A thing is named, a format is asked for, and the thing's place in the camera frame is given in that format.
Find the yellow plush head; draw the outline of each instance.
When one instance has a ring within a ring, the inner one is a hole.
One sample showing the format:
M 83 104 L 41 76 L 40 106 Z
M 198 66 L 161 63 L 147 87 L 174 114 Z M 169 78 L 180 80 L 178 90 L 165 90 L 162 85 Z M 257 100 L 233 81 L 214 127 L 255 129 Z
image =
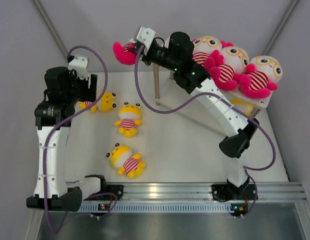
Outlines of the yellow plush head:
M 116 143 L 113 151 L 107 153 L 106 157 L 110 159 L 113 168 L 118 169 L 121 168 L 132 155 L 133 151 L 130 147 Z
M 102 112 L 107 112 L 117 107 L 117 104 L 114 101 L 115 97 L 115 93 L 105 92 L 105 94 L 101 97 L 100 106 L 98 106 L 99 110 Z
M 119 110 L 118 115 L 120 119 L 140 119 L 140 104 L 137 103 L 136 105 L 132 105 L 128 102 L 125 102 L 124 106 Z

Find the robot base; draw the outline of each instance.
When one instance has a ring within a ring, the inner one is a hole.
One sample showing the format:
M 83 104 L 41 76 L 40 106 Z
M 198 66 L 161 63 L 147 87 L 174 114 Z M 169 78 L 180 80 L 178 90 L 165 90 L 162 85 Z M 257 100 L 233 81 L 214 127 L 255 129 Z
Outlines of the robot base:
M 234 186 L 227 181 L 226 184 L 212 185 L 213 199 L 219 202 L 227 202 L 230 200 L 245 200 L 245 195 L 248 200 L 253 200 L 255 196 L 255 186 L 249 184 L 249 178 L 240 187 Z

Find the plush toy ear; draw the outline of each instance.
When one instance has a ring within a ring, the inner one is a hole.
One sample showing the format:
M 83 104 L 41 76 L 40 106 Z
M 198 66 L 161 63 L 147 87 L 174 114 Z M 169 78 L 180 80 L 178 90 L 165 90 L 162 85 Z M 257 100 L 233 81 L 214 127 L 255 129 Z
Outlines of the plush toy ear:
M 225 42 L 225 41 L 221 40 L 220 42 L 221 42 L 221 45 L 223 46 L 223 48 L 232 47 L 234 45 L 231 41 Z

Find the stuffed toy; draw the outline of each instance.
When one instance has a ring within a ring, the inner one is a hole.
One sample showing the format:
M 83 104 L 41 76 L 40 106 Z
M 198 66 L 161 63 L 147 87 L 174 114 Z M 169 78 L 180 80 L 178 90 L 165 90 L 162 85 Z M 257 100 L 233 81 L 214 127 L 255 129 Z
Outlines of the stuffed toy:
M 146 166 L 144 161 L 140 161 L 140 153 L 133 155 L 130 147 L 119 143 L 115 144 L 113 151 L 107 153 L 106 157 L 110 159 L 113 168 L 118 170 L 119 175 L 126 174 L 130 179 L 139 177 Z
M 115 42 L 113 45 L 113 52 L 115 54 L 115 58 L 124 65 L 133 65 L 135 64 L 136 60 L 136 54 L 128 51 L 128 48 L 133 48 L 134 43 L 136 41 L 132 38 L 129 40 L 128 43 L 126 43 L 124 46 L 122 46 L 119 42 Z
M 271 56 L 256 56 L 247 66 L 247 74 L 237 77 L 239 90 L 252 99 L 263 99 L 277 90 L 277 82 L 283 77 L 279 62 Z
M 111 109 L 114 109 L 117 107 L 117 104 L 115 102 L 116 94 L 114 92 L 105 92 L 104 95 L 101 97 L 101 99 L 90 108 L 90 111 L 92 113 L 96 112 L 97 109 L 99 109 L 101 112 L 107 112 Z M 79 103 L 79 107 L 81 109 L 84 109 L 91 105 L 91 101 L 84 101 Z
M 222 48 L 233 46 L 231 42 L 219 41 L 213 36 L 203 36 L 192 42 L 194 43 L 193 60 L 202 66 L 209 57 L 215 58 Z
M 115 126 L 119 126 L 119 133 L 127 138 L 136 135 L 137 126 L 142 124 L 140 104 L 132 105 L 125 102 L 118 116 L 120 120 L 115 122 Z
M 210 56 L 204 63 L 216 86 L 224 91 L 237 88 L 238 74 L 243 74 L 249 63 L 245 50 L 237 46 L 227 46 L 217 56 Z

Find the yellow plush toy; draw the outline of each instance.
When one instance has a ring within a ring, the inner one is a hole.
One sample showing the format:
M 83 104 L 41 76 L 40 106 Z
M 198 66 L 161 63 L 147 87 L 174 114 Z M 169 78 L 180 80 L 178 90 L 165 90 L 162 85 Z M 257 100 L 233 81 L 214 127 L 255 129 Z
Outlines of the yellow plush toy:
M 125 102 L 118 116 L 120 120 L 115 122 L 115 126 L 120 126 L 119 132 L 127 138 L 134 136 L 137 126 L 142 124 L 140 104 L 132 105 Z
M 90 111 L 94 113 L 96 112 L 97 109 L 99 109 L 102 112 L 107 112 L 111 109 L 116 108 L 117 104 L 114 101 L 115 98 L 116 98 L 115 93 L 105 92 L 104 95 L 101 97 L 100 101 L 98 101 L 96 105 L 90 108 Z M 85 107 L 91 105 L 91 103 L 92 103 L 91 101 L 81 102 L 79 104 L 79 107 L 81 109 L 84 109 Z
M 115 144 L 113 151 L 107 153 L 106 157 L 110 158 L 111 165 L 118 169 L 119 175 L 125 173 L 130 179 L 139 177 L 146 166 L 144 161 L 140 161 L 140 153 L 133 155 L 130 147 L 120 145 L 119 143 Z

